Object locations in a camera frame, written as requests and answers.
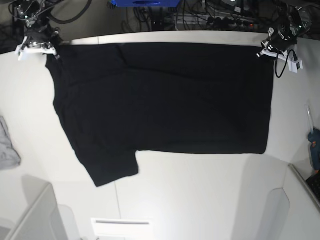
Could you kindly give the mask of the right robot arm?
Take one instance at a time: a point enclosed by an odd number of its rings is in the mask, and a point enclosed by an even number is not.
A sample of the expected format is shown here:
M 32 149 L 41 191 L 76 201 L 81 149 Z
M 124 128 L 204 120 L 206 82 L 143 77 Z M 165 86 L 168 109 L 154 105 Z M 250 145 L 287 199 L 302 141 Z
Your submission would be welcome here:
M 23 40 L 15 49 L 18 60 L 31 54 L 60 57 L 60 30 L 50 25 L 50 14 L 59 3 L 60 0 L 17 0 L 9 5 L 9 13 L 23 26 Z

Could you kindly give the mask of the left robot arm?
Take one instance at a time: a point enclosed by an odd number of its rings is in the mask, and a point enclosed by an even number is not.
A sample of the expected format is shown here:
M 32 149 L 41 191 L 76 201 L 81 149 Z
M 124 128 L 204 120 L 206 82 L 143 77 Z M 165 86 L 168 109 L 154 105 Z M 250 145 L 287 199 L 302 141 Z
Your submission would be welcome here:
M 310 11 L 305 7 L 297 7 L 281 0 L 275 2 L 277 20 L 268 27 L 268 37 L 261 42 L 262 49 L 258 58 L 268 56 L 287 57 L 298 43 L 298 38 L 307 33 L 312 25 Z

